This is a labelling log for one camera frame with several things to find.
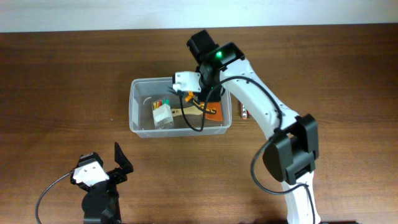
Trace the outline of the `orange black long-nose pliers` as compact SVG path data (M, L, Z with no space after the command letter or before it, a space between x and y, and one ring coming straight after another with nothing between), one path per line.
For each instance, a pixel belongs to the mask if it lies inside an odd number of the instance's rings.
M185 97L185 102L193 104L196 108L206 114L216 114L217 112L215 108L205 107L203 103L200 103L198 100L196 100L195 95L192 91L188 92L188 95Z

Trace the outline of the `wooden handled orange scraper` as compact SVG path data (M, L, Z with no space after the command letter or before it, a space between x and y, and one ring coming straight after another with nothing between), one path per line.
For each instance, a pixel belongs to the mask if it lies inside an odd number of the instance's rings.
M207 109L214 110L215 113L206 113L205 119L208 119L210 121L223 121L223 113L221 109L221 103L208 103L207 104ZM183 109L184 113L186 115L202 115L203 113L196 107L196 106L189 106ZM182 115L182 110L181 109L171 109L172 116L177 117Z

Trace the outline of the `socket bit rail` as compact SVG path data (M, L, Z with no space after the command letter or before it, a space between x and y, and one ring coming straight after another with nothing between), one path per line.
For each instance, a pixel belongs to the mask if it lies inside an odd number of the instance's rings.
M247 119L248 118L248 111L245 108L245 106L240 102L240 113L241 113L241 118L242 119Z

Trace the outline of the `screwdriver bit set case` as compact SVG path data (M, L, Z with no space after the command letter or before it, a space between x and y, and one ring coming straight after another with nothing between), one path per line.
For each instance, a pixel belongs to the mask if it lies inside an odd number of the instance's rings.
M152 115L155 129L170 129L174 126L174 117L167 98L152 102Z

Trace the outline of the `clear plastic container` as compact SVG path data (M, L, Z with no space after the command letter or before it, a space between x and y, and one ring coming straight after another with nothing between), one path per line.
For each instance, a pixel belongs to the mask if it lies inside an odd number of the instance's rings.
M174 125L157 129L152 114L153 102L169 100L172 109L179 109L178 96L171 93L172 79L140 78L131 83L129 95L129 127L140 138L170 138L185 136L224 134L232 124L231 96L228 91L221 97L222 121L206 120L203 131L196 132L188 127L182 116L174 118Z

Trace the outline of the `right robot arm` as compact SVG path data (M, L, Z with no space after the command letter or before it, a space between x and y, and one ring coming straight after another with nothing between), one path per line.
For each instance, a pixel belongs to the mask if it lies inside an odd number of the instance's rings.
M251 113L266 143L254 155L250 173L254 183L272 195L283 195L288 223L320 223L313 177L319 157L318 123L290 109L261 81L249 60L232 42L216 44L206 30L187 41L197 61L198 80L192 85L208 105L226 90Z

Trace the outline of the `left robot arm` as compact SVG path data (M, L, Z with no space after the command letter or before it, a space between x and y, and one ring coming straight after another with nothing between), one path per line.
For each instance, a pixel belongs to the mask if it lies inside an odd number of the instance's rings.
M100 155L92 152L82 155L72 172L70 183L86 192L81 203L84 224L122 223L117 185L126 182L134 168L117 142L114 161L119 166L106 172Z

